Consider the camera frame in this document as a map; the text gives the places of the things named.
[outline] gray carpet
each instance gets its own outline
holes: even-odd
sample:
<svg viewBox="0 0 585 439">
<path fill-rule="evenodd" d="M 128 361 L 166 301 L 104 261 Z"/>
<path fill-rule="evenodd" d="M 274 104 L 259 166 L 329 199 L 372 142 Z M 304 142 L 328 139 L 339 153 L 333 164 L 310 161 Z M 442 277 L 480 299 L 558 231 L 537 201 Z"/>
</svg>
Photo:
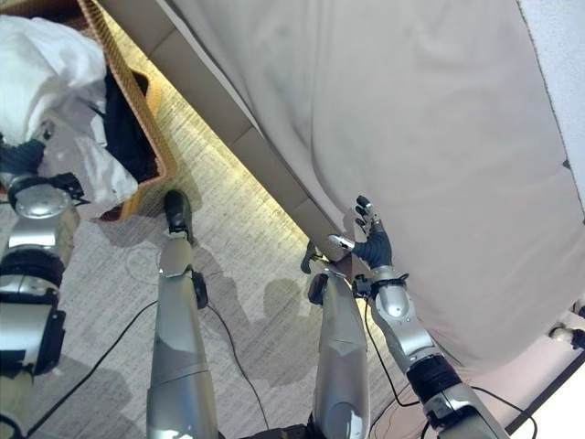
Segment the gray carpet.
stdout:
<svg viewBox="0 0 585 439">
<path fill-rule="evenodd" d="M 133 315 L 156 298 L 156 263 L 165 242 L 161 198 L 170 187 L 180 187 L 194 207 L 194 267 L 205 275 L 209 298 L 234 335 L 271 427 L 305 423 L 321 324 L 320 309 L 306 300 L 309 277 L 299 269 L 308 240 L 152 64 L 122 33 L 116 35 L 132 65 L 162 84 L 157 120 L 179 172 L 145 191 L 138 213 L 128 220 L 80 225 L 61 288 L 60 306 L 68 314 L 63 356 L 56 370 L 36 380 L 31 422 L 87 373 Z M 2 207 L 0 241 L 14 221 L 14 213 Z M 258 404 L 234 363 L 224 329 L 209 311 L 201 314 L 220 429 L 227 438 L 254 434 L 264 428 Z M 153 333 L 152 308 L 34 437 L 144 437 Z M 368 355 L 374 417 L 391 398 L 373 349 Z M 386 353 L 385 358 L 404 387 Z"/>
</svg>

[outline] silver robot leg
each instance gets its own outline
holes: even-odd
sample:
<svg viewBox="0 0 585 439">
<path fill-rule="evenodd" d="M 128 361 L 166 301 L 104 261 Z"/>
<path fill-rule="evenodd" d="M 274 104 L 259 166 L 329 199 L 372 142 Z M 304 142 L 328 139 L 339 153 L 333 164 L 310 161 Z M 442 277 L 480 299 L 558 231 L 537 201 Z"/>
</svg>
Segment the silver robot leg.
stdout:
<svg viewBox="0 0 585 439">
<path fill-rule="evenodd" d="M 345 276 L 331 265 L 322 268 L 309 293 L 323 304 L 314 423 L 327 439 L 363 439 L 369 429 L 366 335 Z"/>
<path fill-rule="evenodd" d="M 197 317 L 191 246 L 172 233 L 163 249 L 147 400 L 147 437 L 218 438 L 211 373 Z"/>
</svg>

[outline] laundry basket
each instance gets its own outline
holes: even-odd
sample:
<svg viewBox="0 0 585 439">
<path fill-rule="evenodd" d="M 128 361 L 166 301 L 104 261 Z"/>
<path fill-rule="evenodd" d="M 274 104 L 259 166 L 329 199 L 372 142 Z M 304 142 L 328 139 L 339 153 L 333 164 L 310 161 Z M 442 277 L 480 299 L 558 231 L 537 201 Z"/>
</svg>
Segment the laundry basket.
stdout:
<svg viewBox="0 0 585 439">
<path fill-rule="evenodd" d="M 128 67 L 100 8 L 91 0 L 8 0 L 3 3 L 0 0 L 0 14 L 29 18 L 41 16 L 74 27 L 100 43 L 112 76 L 153 151 L 153 163 L 148 166 L 151 171 L 138 181 L 138 191 L 101 217 L 106 221 L 127 218 L 136 211 L 142 189 L 176 173 L 176 161 L 153 116 L 160 102 L 160 88 L 142 72 Z"/>
</svg>

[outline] white fabric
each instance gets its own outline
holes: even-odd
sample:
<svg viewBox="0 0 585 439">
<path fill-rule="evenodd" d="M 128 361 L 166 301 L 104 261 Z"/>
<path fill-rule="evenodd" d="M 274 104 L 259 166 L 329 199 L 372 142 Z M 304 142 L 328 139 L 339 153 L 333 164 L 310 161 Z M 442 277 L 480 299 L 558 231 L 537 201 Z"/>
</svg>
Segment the white fabric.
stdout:
<svg viewBox="0 0 585 439">
<path fill-rule="evenodd" d="M 583 215 L 515 2 L 158 1 L 340 228 L 357 194 L 378 205 L 461 364 L 515 357 L 582 294 Z"/>
<path fill-rule="evenodd" d="M 105 60 L 100 46 L 75 30 L 41 18 L 0 16 L 0 132 L 19 145 L 44 121 L 57 130 L 39 174 L 72 172 L 90 204 L 82 218 L 98 218 L 138 188 L 105 149 Z"/>
</svg>

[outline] bed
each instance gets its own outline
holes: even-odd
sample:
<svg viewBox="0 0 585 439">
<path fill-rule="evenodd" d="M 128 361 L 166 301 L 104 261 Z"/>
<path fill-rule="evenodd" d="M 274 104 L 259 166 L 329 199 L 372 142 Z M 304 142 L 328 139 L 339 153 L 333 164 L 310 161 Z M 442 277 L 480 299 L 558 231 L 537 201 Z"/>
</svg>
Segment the bed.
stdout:
<svg viewBox="0 0 585 439">
<path fill-rule="evenodd" d="M 516 357 L 583 294 L 577 174 L 516 2 L 157 3 L 340 230 L 375 202 L 460 366 Z"/>
</svg>

